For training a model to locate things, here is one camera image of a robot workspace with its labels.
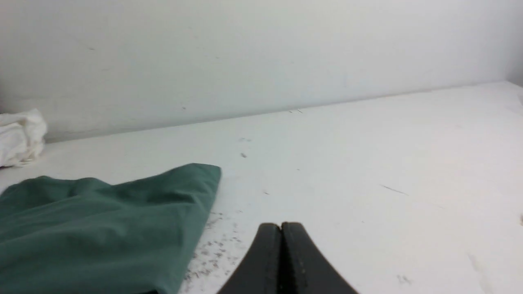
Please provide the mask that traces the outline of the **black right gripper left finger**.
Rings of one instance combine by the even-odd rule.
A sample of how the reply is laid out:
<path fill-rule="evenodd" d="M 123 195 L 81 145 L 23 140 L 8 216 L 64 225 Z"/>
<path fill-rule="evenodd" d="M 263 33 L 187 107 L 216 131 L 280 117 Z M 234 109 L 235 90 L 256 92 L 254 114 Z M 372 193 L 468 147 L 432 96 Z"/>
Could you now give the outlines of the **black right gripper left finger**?
<path fill-rule="evenodd" d="M 219 294 L 276 294 L 282 233 L 273 223 L 262 223 L 245 257 Z"/>

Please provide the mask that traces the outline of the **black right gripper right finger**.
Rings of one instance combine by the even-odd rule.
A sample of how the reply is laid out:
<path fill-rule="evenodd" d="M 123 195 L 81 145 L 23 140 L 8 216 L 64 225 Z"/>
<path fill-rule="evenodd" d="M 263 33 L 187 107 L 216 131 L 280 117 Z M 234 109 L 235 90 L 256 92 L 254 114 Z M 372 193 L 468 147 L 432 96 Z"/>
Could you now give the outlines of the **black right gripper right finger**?
<path fill-rule="evenodd" d="M 282 294 L 356 294 L 298 222 L 282 223 Z"/>

